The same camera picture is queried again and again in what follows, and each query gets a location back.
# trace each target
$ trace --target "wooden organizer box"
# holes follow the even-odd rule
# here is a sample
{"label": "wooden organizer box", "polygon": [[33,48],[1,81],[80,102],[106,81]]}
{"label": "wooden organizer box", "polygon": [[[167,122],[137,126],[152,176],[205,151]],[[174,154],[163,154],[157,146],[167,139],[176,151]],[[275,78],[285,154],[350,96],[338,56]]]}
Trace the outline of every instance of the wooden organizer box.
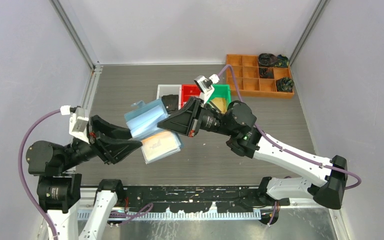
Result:
{"label": "wooden organizer box", "polygon": [[[289,66],[287,68],[269,67],[273,71],[274,78],[261,78],[257,55],[228,54],[226,64],[232,65],[242,96],[290,99],[295,94],[294,90],[292,92],[283,92],[277,91],[276,88],[276,80],[283,77],[292,78]],[[230,85],[230,93],[238,95],[229,69],[226,70],[226,82]]]}

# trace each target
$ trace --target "white cable connector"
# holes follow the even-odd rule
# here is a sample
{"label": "white cable connector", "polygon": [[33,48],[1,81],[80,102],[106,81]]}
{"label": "white cable connector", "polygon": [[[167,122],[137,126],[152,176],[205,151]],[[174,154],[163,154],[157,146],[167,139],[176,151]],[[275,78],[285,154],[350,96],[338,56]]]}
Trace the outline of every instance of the white cable connector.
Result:
{"label": "white cable connector", "polygon": [[61,112],[61,115],[71,115],[70,108],[70,105],[64,105],[59,108],[59,111]]}

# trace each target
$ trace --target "wood grain surface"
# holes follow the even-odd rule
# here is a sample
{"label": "wood grain surface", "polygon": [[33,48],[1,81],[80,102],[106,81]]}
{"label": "wood grain surface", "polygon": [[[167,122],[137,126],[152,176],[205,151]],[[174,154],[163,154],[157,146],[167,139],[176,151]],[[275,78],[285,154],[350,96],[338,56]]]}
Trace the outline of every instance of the wood grain surface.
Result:
{"label": "wood grain surface", "polygon": [[[158,84],[193,84],[199,75],[218,74],[222,65],[125,65],[104,66],[91,111],[104,120],[126,127],[124,114],[131,104],[153,101]],[[292,99],[244,97],[263,129],[278,140],[314,153],[298,95]],[[262,177],[296,176],[277,165],[239,157],[226,146],[227,136],[200,131],[182,136],[181,152],[145,164],[136,150],[122,162],[105,165],[99,158],[77,166],[83,185],[101,179],[121,179],[125,185],[258,185]]]}

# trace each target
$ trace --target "gray wall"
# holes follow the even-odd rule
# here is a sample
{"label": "gray wall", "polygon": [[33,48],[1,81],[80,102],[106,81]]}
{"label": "gray wall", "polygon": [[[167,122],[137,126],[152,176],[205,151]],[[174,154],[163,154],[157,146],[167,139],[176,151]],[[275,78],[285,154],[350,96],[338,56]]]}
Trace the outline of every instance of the gray wall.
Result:
{"label": "gray wall", "polygon": [[[43,114],[80,104],[89,75],[49,1],[0,1],[0,239],[26,240],[37,234],[39,213],[17,172],[20,141]],[[67,121],[54,116],[28,144],[39,139],[68,143]],[[37,177],[27,181],[35,193]]]}
{"label": "gray wall", "polygon": [[384,239],[384,1],[330,1],[292,70],[319,153],[362,177],[343,201],[355,239]]}
{"label": "gray wall", "polygon": [[219,63],[290,55],[318,0],[61,0],[101,64]]}

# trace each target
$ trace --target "white wall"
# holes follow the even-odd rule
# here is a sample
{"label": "white wall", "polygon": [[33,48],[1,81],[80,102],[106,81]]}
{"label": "white wall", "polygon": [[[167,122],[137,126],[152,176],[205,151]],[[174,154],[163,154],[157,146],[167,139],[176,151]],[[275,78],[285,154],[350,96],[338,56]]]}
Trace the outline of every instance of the white wall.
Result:
{"label": "white wall", "polygon": [[[61,105],[81,104],[89,75],[49,1],[0,1],[0,240],[36,236],[39,213],[19,180],[18,148],[39,117]],[[67,118],[44,122],[27,144],[40,139],[68,143]],[[27,177],[34,195],[37,180]]]}
{"label": "white wall", "polygon": [[223,63],[290,55],[318,0],[62,0],[101,64]]}
{"label": "white wall", "polygon": [[292,71],[318,151],[362,178],[343,201],[354,239],[384,239],[384,1],[330,1]]}

